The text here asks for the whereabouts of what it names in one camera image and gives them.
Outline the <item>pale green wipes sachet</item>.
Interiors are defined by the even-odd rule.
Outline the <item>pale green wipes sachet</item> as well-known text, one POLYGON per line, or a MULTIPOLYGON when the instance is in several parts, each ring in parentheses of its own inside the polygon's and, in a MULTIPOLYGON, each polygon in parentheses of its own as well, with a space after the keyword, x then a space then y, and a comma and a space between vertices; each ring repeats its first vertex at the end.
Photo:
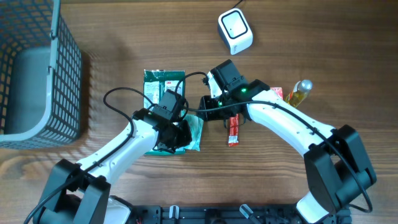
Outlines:
POLYGON ((189 145, 185 146, 184 149, 200 151, 201 134, 203 131, 204 120, 193 114, 188 114, 184 120, 188 121, 192 137, 192 141, 189 145))

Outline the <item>red coffee stick sachet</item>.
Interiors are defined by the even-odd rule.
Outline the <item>red coffee stick sachet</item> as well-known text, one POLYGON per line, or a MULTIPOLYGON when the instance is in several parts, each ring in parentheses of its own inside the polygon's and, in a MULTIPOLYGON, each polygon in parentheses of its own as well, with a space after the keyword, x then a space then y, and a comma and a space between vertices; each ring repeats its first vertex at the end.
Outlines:
POLYGON ((229 136, 228 136, 228 146, 237 146, 239 144, 238 141, 239 134, 239 115, 237 114, 234 117, 229 119, 229 136))

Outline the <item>green 3M sponge packet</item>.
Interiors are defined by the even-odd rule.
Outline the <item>green 3M sponge packet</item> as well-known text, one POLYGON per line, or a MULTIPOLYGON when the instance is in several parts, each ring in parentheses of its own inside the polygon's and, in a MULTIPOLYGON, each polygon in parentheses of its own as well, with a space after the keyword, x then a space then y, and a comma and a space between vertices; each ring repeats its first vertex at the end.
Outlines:
MULTIPOLYGON (((175 90, 179 80, 185 76, 184 70, 144 70, 144 95, 153 103, 159 103, 167 90, 175 90)), ((177 93, 185 96, 185 81, 178 86, 177 93)), ((149 109, 151 103, 144 98, 144 108, 149 109)), ((184 148, 176 149, 174 155, 185 154, 184 148)), ((167 152, 149 151, 147 156, 171 156, 167 152)))

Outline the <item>pink Kleenex tissue pack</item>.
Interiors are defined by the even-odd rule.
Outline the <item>pink Kleenex tissue pack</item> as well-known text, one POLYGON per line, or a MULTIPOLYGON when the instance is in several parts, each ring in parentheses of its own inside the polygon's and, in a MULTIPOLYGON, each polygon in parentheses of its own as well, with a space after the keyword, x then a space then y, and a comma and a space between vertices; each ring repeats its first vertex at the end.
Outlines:
POLYGON ((271 87, 271 90, 273 90, 280 99, 284 98, 282 87, 271 87))

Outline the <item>yellow oil bottle silver cap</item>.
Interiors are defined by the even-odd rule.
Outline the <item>yellow oil bottle silver cap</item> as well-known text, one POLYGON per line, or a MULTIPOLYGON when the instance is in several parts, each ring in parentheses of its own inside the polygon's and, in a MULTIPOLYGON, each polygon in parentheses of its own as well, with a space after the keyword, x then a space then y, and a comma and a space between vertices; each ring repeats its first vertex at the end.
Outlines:
POLYGON ((310 80, 298 81, 293 90, 285 97, 285 102, 294 108, 298 107, 301 102, 306 99, 313 88, 313 83, 310 80))

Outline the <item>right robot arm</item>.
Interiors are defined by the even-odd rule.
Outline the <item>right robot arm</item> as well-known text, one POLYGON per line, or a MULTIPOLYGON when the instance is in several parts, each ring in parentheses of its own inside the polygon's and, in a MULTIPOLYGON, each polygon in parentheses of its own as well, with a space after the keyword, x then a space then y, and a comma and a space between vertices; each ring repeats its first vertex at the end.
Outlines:
POLYGON ((353 207, 362 195, 373 210, 367 189, 377 177, 359 133, 349 125, 334 128, 283 101, 260 80, 248 82, 231 60, 206 73, 209 95, 197 115, 205 121, 237 114, 261 124, 290 144, 304 159, 309 191, 293 208, 303 222, 318 223, 353 207))

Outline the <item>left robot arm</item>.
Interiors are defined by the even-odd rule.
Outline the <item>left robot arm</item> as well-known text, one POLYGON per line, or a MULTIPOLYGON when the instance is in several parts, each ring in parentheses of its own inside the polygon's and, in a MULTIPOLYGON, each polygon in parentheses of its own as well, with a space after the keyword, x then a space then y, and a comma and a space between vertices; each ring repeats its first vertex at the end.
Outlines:
POLYGON ((132 205, 110 194, 111 186, 138 158, 152 149, 173 154, 192 140, 179 114, 187 104, 167 90, 152 109, 128 117, 128 125, 92 155, 73 163, 62 159, 52 168, 29 223, 134 223, 132 205))

